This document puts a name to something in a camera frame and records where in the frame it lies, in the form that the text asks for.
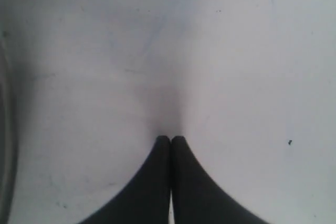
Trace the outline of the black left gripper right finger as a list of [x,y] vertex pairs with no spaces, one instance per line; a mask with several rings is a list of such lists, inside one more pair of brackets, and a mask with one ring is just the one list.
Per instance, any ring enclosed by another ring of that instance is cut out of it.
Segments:
[[174,137],[170,151],[175,223],[265,223],[212,180],[185,137]]

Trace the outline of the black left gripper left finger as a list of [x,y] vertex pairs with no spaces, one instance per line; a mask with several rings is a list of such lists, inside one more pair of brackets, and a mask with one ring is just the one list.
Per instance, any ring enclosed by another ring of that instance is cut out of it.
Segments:
[[170,195],[170,139],[161,135],[128,184],[83,223],[168,223]]

